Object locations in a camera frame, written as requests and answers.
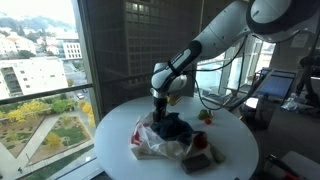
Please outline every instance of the sky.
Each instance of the sky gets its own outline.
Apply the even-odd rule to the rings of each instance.
[[[0,0],[0,12],[13,18],[44,16],[75,24],[72,0]]]

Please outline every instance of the dark blue fabric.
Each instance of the dark blue fabric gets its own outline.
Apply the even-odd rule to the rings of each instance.
[[[169,113],[158,123],[153,123],[151,129],[165,141],[179,141],[190,145],[193,129],[179,118],[179,113]]]

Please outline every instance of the green object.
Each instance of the green object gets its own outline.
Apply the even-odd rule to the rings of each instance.
[[[206,118],[211,118],[211,117],[212,117],[211,112],[206,109],[201,109],[198,115],[199,120],[204,120]]]

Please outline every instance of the round white table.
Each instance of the round white table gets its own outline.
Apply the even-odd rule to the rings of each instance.
[[[182,97],[175,106],[167,106],[169,112],[179,112],[179,118],[188,122],[194,130],[205,131],[208,141],[225,156],[226,161],[209,168],[186,174],[181,165],[171,159],[137,160],[130,149],[130,138],[135,123],[152,112],[150,96],[128,101],[108,113],[97,127],[94,150],[98,162],[106,173],[116,180],[127,179],[249,179],[259,159],[257,142],[250,130],[237,117],[225,109],[213,112],[213,123],[206,125],[198,120],[205,109],[198,98]]]

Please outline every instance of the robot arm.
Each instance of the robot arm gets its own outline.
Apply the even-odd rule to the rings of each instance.
[[[267,42],[281,42],[299,31],[315,33],[320,14],[319,0],[234,1],[196,37],[187,48],[167,64],[157,64],[151,80],[154,96],[154,121],[165,112],[166,95],[182,89],[186,78],[181,73],[191,63],[214,58],[245,35]]]

